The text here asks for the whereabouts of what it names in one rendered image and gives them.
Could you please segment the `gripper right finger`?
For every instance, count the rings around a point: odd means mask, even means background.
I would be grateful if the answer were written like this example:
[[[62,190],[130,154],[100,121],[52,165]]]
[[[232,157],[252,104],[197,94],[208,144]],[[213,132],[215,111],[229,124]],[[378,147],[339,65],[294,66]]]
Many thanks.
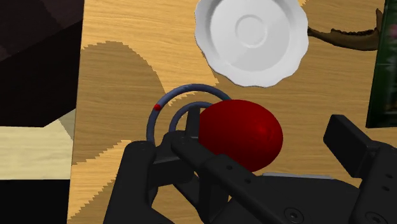
[[[323,141],[362,180],[349,224],[397,224],[397,148],[370,139],[344,115],[330,116]]]

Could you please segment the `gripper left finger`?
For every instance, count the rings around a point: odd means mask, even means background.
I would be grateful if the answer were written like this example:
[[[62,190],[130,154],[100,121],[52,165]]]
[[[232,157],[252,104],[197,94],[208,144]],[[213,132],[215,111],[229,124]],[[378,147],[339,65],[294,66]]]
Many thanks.
[[[275,206],[260,200],[258,177],[226,154],[214,154],[169,131],[160,146],[126,146],[103,224],[174,224],[153,209],[158,187],[174,185],[203,224],[279,224]]]

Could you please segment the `dark green box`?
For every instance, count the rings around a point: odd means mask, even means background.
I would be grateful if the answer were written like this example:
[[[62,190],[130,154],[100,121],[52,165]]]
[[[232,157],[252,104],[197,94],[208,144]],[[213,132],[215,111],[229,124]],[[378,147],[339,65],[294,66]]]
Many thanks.
[[[385,0],[366,127],[397,127],[397,0]]]

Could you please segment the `wooden table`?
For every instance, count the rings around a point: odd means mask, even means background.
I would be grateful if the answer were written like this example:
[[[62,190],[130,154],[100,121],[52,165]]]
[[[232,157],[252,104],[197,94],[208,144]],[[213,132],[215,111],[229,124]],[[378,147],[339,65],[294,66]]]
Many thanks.
[[[198,0],[86,0],[67,224],[102,224],[123,148],[143,140],[154,104],[187,83],[263,105],[280,121],[269,172],[324,174],[358,185],[323,144],[329,116],[364,128],[375,52],[310,38],[299,70],[271,88],[211,71],[194,38]]]

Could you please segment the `brown jawbone figure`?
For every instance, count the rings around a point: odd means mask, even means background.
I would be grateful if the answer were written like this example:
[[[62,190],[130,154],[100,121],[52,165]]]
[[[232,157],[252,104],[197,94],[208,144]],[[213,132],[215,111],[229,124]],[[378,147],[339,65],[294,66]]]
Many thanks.
[[[350,32],[331,29],[330,32],[321,32],[308,27],[307,34],[334,46],[359,51],[374,51],[379,46],[383,17],[383,13],[378,8],[375,14],[376,26],[373,29]]]

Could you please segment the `white scalloped plate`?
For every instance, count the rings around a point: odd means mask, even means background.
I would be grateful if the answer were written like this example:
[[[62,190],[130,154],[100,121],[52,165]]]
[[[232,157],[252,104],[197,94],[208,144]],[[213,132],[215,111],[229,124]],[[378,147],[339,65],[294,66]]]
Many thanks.
[[[298,0],[199,0],[195,41],[218,74],[241,87],[271,87],[293,75],[309,48]]]

